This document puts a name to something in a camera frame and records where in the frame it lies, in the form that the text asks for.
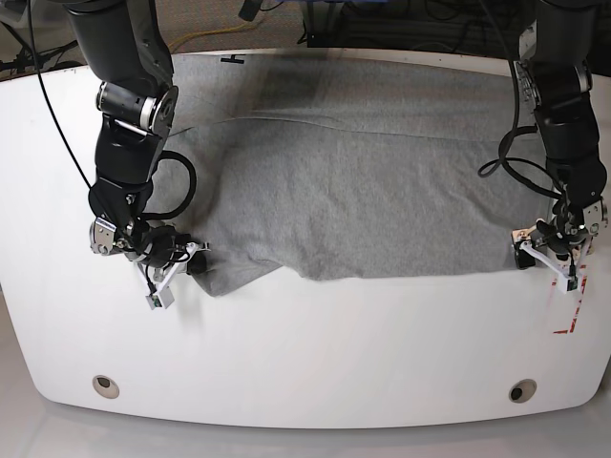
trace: wire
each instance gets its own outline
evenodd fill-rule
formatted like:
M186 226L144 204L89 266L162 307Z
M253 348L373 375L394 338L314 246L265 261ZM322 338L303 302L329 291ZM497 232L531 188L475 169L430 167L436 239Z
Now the wire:
M537 126L522 126L522 127L517 129L516 136L527 135L527 134L536 134L536 133L537 133ZM503 137L503 139L501 140L501 142L500 142L500 147L501 148L504 148L504 145L509 140L509 135L510 135L510 133L507 133ZM482 165L479 168L479 170L477 171L477 174L481 176L481 174L484 172L484 170L486 170L487 168L489 168L492 165L497 164L499 161L500 161L500 159L493 159L493 160L491 160L489 162L486 162L484 165ZM552 182L554 183L554 186L556 187L556 189L561 191L562 194L558 194L558 193L555 193L554 191L551 191L549 189L546 189L546 188L543 188L541 186L538 186L533 181L531 181L530 179L528 179L524 175L520 174L511 165L509 165L509 162L521 162L523 164L528 164L531 167L535 167L536 169L540 170L543 174L545 174L547 177L549 177L552 180ZM554 176L552 176L552 174L550 174L547 170L545 170L540 165L534 163L533 161L528 160L528 159L522 159L521 157L505 157L505 160L503 161L502 165L503 165L503 168L505 169L505 171L507 171L507 173L513 179L515 179L516 181L520 182L521 184L526 186L531 191L534 191L535 193L540 194L542 196L546 196L548 198L556 198L558 200L562 200L562 199L566 198L564 190L563 190L562 186L560 185L560 183L558 182L558 180Z
M297 40L297 44L298 45L303 45L305 42L307 42L307 28L306 28L306 21L302 22L302 25L304 26L304 34L301 36L301 38L299 40Z
M38 82L40 83L40 90L42 91L42 94L45 97L45 102L47 102L49 113L51 113L51 117L53 118L53 122L55 123L55 127L57 128L57 131L59 132L59 136L61 136L61 139L63 140L64 145L66 146L66 149L68 150L68 153L70 154L70 157L72 158L73 163L76 166L76 169L78 169L78 173L83 178L83 181L85 181L85 184L87 185L87 187L91 190L92 185L89 182L89 180L87 179L87 177L85 176L85 173L83 172L83 169L80 167L78 160L76 160L73 150L70 147L70 144L68 143L68 140L66 139L66 136L64 135L64 131L61 130L61 126L59 125L59 122L57 121L57 116L55 116L55 111L53 110L53 106L51 105L51 101L49 100L49 96L47 95L47 89L45 88L45 83L42 80L42 74L40 73L40 63L38 62L38 54L36 52L36 44L34 42L34 28L32 26L32 0L28 0L28 29L30 30L32 57L34 60L34 67L36 68L36 75L38 76Z
M281 7L284 4L284 2L280 2L278 5L275 5L271 8L260 8L259 11L261 12L268 12L268 11L274 11L275 9Z
M202 36L208 35L218 35L221 33L234 33L236 31L252 31L257 29L261 25L263 20L259 21L257 24L251 24L249 22L245 22L237 27L229 27L227 29L218 29L217 31L195 31L193 33L187 33L186 35L177 38L173 42L168 45L168 48L172 53L178 51L182 46L187 44L189 41L194 40L195 38L200 38Z
M481 22L481 21L479 21L478 19L470 19L463 24L462 31L460 33L460 37L458 38L458 41L453 46L453 48L450 50L451 54L454 54L455 52L457 52L458 49L462 46L462 44L465 42L465 38L467 38L467 33L469 33L469 27L472 24L476 24L478 22Z
M509 51L509 47L507 45L507 41L505 40L505 37L503 36L503 32L501 31L500 27L498 26L498 23L496 22L496 19L492 11L490 10L488 1L479 0L479 4L481 5L481 8L486 12L486 15L488 16L488 19L490 20L490 23L492 24L493 29L495 29L496 36L498 37L498 41L500 41L500 44L503 47L503 51L505 52L507 63L509 64L509 71L512 76L512 84L514 86L514 121L512 124L512 130L507 134L507 140L505 142L501 141L499 143L498 160L494 163L492 168L488 170L487 172L484 172L481 168L477 171L477 174L481 178L487 178L491 176L494 172L496 172L500 166L503 166L505 164L506 162L505 159L507 155L509 154L509 150L511 149L512 144L514 143L514 138L516 138L517 124L519 122L519 85L517 83L517 74L516 74L516 67L514 66L514 59L512 57L511 52Z
M571 266L569 267L569 276L571 278L574 278L577 275L577 267L575 265L575 257L573 256L573 250L570 247L569 247L569 256L571 257Z
M151 266L151 262L148 261L146 266L144 267L144 278L146 279L146 284L149 287L149 292L153 295L156 292L155 285L151 281L151 277L149 277L149 267Z
M50 50L43 51L38 56L43 58L43 64L44 64L50 61L51 59L53 59L56 55L60 55L65 52L68 52L69 50L76 48L77 46L78 46L78 42L76 40L71 41L70 43L66 45L58 46L56 48L51 48Z
M421 50L422 48L427 48L429 46L437 46L439 48L442 48L452 54L454 54L455 52L459 52L460 54L463 55L472 55L472 56L480 56L481 54L473 54L471 52L463 52L461 50L458 50L456 47L450 46L447 43L443 43L441 41L428 41L426 43L418 43L417 45L414 45L410 48L410 51L418 51Z
M64 56L66 52L62 51L60 55L57 56L57 60L55 60L55 63L53 64L53 66L50 68L50 70L55 70L55 67L57 67L57 65L59 65L59 61L61 60L61 58Z
M456 17L458 17L462 13L461 10L457 10L453 6L444 4L443 2L435 2L435 3L437 3L439 5L442 5L445 8L448 8L450 10L454 10L454 12L452 14L450 14L449 16L447 16L447 17L436 16L431 11L431 7L429 6L429 0L424 0L424 10L425 10L425 12L427 13L427 15L429 17L431 17L435 21L441 21L441 22L451 21L451 20L455 19Z
M26 40L24 40L21 35L19 33L17 33L17 31L11 27L9 24L5 24L4 22L2 23L2 25L4 26L4 28L7 30L8 33L10 33L12 35L12 37L19 42L19 44L25 48L30 54L32 54L32 48L30 47L30 45L28 44L28 42Z
M182 212L186 210L186 208L189 206L189 204L193 200L196 189L198 187L198 176L197 176L195 167L193 166L193 164L191 163L189 159L187 159L185 156L180 155L179 153L176 153L174 151L164 151L163 153L161 153L161 156L159 157L159 161L162 161L162 160L175 160L177 162L180 162L187 169L187 171L189 172L189 190L187 191L187 197L184 198L182 203L175 210L171 212L141 214L140 219L143 221L150 221L150 220L161 221L164 219L174 219L175 217L177 217L178 215L180 215Z

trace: white bracket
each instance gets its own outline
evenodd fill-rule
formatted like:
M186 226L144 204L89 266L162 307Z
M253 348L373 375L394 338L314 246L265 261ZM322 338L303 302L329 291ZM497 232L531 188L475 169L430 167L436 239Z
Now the white bracket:
M530 256L535 258L536 260L540 260L545 265L547 265L550 269L552 269L558 275L558 280L556 282L556 286L560 289L563 294L570 293L571 291L575 291L579 289L579 285L583 281L583 274L580 272L581 263L583 258L587 256L588 251L590 250L590 245L592 243L592 238L588 237L585 243L581 246L578 253L574 253L575 258L575 275L574 279L569 275L570 264L560 265L557 262L554 262L543 253L537 251L533 248L533 244L530 240L525 240L519 245L519 249L525 251Z
M187 253L189 254L189 258L193 257L193 255L200 250L200 246L196 243L187 243L186 246ZM170 305L174 303L174 295L170 290L170 283L176 276L176 274L181 274L187 269L187 262L175 262L172 266L167 270L157 269L157 273L153 276L151 282L155 286L155 291L149 291L149 283L147 281L146 275L146 266L141 263L136 263L138 275L140 279L144 283L147 289L146 301L149 303L151 310L155 310L156 308L168 308Z

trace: black cable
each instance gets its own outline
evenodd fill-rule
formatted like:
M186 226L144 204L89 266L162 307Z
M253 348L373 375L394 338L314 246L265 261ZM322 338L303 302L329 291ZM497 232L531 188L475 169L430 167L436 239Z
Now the black cable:
M30 48L30 44L26 40L24 40L13 27L11 27L9 24L5 24L4 22L2 23L2 25L12 35L12 37L19 42L19 44L23 48L25 48L30 54L32 54L32 48Z
M278 5L275 5L271 8L260 8L259 11L261 12L268 12L268 11L274 11L275 9L281 7L284 4L284 2L280 2Z
M358 46L354 46L354 42L359 43L359 42L369 42L375 46L377 46L378 48L376 49L380 49L380 50L388 50L388 49L393 49L393 50L405 50L405 51L409 51L411 48L409 47L401 47L401 46L397 46L396 43L386 43L384 41L378 40L376 38L373 38L371 36L351 36L348 41L346 43L344 43L344 47L347 47L348 45L350 45L351 47L355 47L358 48Z
M509 64L509 71L512 76L512 84L514 86L514 122L512 125L512 130L508 133L507 140L505 142L501 141L498 145L498 161L495 162L492 168L487 172L483 172L482 169L479 169L477 171L477 174L480 177L487 178L491 176L494 172L496 172L501 165L504 165L505 158L509 154L509 150L511 149L512 144L514 143L514 138L516 138L517 124L519 122L519 85L517 82L517 73L516 67L514 66L514 59L512 57L511 52L509 51L509 47L507 45L505 37L503 36L503 32L498 26L498 23L496 22L496 19L488 6L487 0L479 0L479 4L481 5L481 8L486 11L486 15L488 16L490 23L495 29L496 36L498 37L498 40L500 41L500 44L503 47L505 57L507 58L507 63Z
M56 48L51 48L50 50L43 51L38 56L42 57L44 62L48 62L49 60L53 59L56 55L68 52L69 50L76 48L77 46L78 46L78 42L76 40L71 41L70 43L67 43L65 45L57 46Z
M180 255L180 258L175 259L174 255ZM174 263L174 264L182 264L185 262L189 262L192 259L191 255L189 255L189 252L186 250L175 250L174 253L172 254L172 258L170 259L170 262Z
M304 34L301 36L301 38L299 40L297 40L297 44L298 45L302 45L307 41L307 28L306 28L306 22L303 22L304 25Z
M517 129L516 136L527 135L527 134L536 134L536 133L537 133L537 126L522 126L522 127ZM504 144L507 143L507 141L509 140L509 134L510 133L507 133L503 137L503 139L500 142L500 147L504 147ZM477 174L481 176L486 169L488 169L492 165L497 164L499 161L500 161L500 158L499 159L493 159L493 160L491 160L489 162L486 162L484 165L482 165L479 168L479 170L477 171ZM554 191L551 191L549 189L546 189L546 188L543 188L541 186L538 186L533 181L531 181L530 179L528 179L524 175L520 174L511 165L509 165L510 162L520 162L522 164L528 164L531 167L535 167L536 169L540 170L543 174L545 174L547 177L549 177L552 180L552 182L554 183L554 186L556 187L556 189L561 191L562 194L555 193ZM513 179L515 179L516 181L520 182L521 184L526 186L531 191L534 191L537 194L540 194L542 196L546 196L548 198L556 198L558 200L561 200L561 199L565 198L564 191L562 189L562 186L558 182L558 180L554 176L552 176L552 174L550 174L547 170L545 170L543 167L538 165L537 163L535 163L535 162L533 162L531 160L528 160L528 159L522 159L521 157L505 157L505 160L503 161L502 165L503 165L503 168L507 171L507 173Z
M163 153L161 153L159 161L162 160L175 160L186 167L187 171L189 172L189 191L187 192L186 198L184 198L182 203L176 209L172 210L171 212L165 213L143 213L140 215L140 219L142 219L143 221L161 221L164 219L174 219L182 212L184 212L184 210L186 210L186 208L193 200L193 197L195 196L195 192L198 186L198 175L191 161L185 156L180 155L179 153L176 153L174 151L164 151Z
M431 12L431 7L429 6L429 1L430 0L424 0L424 11L427 13L427 15L434 19L435 21L441 21L441 22L445 22L445 21L451 21L453 19L455 19L456 17L458 17L462 11L455 9L453 6L449 6L444 4L443 2L435 2L438 3L439 5L442 5L443 7L449 9L449 10L454 10L454 12L452 14L450 14L447 17L440 17L440 16L436 16Z
M575 265L575 257L573 256L573 250L571 247L568 248L569 256L571 257L571 266L569 267L569 276L574 278L577 275L577 267Z
M150 266L151 266L151 262L147 262L146 266L144 267L144 278L146 279L146 284L149 287L149 293L153 295L155 294L157 289L155 288L155 285L151 281L151 277L149 277L149 267Z
M450 54L454 54L456 51L460 49L462 44L465 42L465 39L467 38L467 33L469 33L469 27L472 24L476 24L478 22L480 22L478 19L470 19L463 24L462 31L460 33L460 37L458 38L458 41L456 42L456 44L453 46L452 50L450 51Z
M70 154L70 157L72 158L73 163L76 166L76 169L78 169L78 173L83 178L83 181L85 181L85 184L87 185L87 187L91 190L92 185L89 182L89 180L87 179L87 177L85 176L83 169L81 169L80 164L78 163L78 160L76 160L73 150L70 147L70 144L68 144L68 140L66 139L66 136L64 135L64 131L61 130L61 126L59 125L59 122L57 121L57 117L55 116L55 111L53 110L53 106L51 105L51 101L49 100L49 96L47 95L47 89L45 88L45 83L42 80L42 74L40 73L40 63L38 62L38 54L36 52L36 44L34 42L34 29L32 26L32 0L28 0L28 29L30 30L30 42L32 43L32 57L34 59L34 66L36 68L36 74L38 75L38 82L40 83L40 90L42 91L42 94L45 97L45 102L47 102L47 107L49 108L49 113L51 113L51 117L53 118L55 127L57 128L57 131L59 132L59 135L61 136L61 139L63 140L64 145L66 146L66 149L68 150L68 153Z
M56 70L57 65L59 65L59 61L61 60L61 58L64 56L66 52L62 51L60 55L57 56L57 60L55 60L55 63L53 64L53 66L49 69L49 70Z

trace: red marking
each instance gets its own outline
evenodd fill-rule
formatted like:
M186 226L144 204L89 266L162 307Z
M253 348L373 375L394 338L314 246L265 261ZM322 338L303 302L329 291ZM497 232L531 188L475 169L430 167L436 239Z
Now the red marking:
M552 281L552 287L550 288L550 295L547 298L547 308L550 308L550 305L552 304L552 298L554 297L554 286L556 286L556 281L557 279L554 279L554 281Z
M577 317L579 315L579 307L577 307L577 310L575 310L575 318L573 319L573 323L571 324L571 333L573 333L573 331L575 330L575 325L577 324Z

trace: yellow cable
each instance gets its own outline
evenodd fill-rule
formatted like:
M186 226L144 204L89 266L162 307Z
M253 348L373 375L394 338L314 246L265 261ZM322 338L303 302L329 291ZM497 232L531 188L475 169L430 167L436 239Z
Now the yellow cable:
M241 24L237 27L230 27L227 29L219 29L217 31L196 31L193 33L187 33L186 35L177 38L176 40L174 40L172 43L170 43L168 45L168 48L170 48L170 52L174 53L176 51L178 51L182 46L184 46L186 43L188 43L189 41L193 40L194 38L200 38L201 36L207 36L207 35L218 35L220 33L232 33L234 31L250 31L252 29L256 29L257 27L259 27L259 25L263 22L259 21L257 24L251 24L249 22L246 22L244 24Z

